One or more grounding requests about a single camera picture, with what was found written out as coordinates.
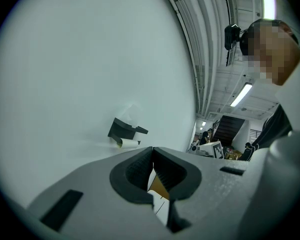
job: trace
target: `black slot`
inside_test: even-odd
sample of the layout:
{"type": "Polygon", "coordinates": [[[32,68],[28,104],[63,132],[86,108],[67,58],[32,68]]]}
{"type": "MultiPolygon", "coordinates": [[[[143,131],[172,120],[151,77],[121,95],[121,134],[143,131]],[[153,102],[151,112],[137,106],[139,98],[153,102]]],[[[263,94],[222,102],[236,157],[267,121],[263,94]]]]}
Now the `black slot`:
{"type": "Polygon", "coordinates": [[[76,190],[69,190],[42,217],[40,221],[49,228],[58,231],[82,196],[82,192],[76,190]]]}
{"type": "Polygon", "coordinates": [[[245,170],[241,170],[241,169],[236,169],[236,168],[231,168],[231,167],[222,167],[220,169],[220,171],[228,173],[228,174],[234,174],[234,175],[239,175],[242,176],[245,172],[245,170]]]}

